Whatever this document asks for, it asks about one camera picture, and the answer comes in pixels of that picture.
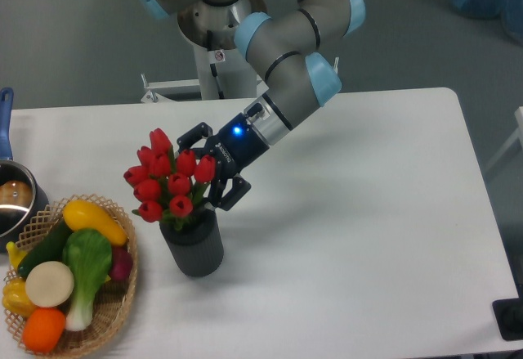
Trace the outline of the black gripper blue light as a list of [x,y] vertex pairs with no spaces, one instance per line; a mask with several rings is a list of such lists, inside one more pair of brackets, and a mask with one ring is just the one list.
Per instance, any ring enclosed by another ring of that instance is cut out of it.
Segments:
[[177,139],[176,157],[193,151],[196,159],[212,156],[217,162],[213,180],[203,203],[209,210],[231,210],[251,189],[239,174],[290,132],[267,101],[254,101],[217,133],[205,122]]

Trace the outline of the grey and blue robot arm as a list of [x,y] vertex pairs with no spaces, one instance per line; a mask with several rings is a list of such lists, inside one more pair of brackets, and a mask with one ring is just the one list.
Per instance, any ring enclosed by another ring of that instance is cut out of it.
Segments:
[[216,159],[204,204],[230,209],[250,188],[242,170],[340,91],[320,48],[363,24],[364,1],[297,0],[297,10],[278,20],[262,0],[140,1],[155,18],[177,16],[204,100],[251,99],[220,131],[201,123],[177,142]]

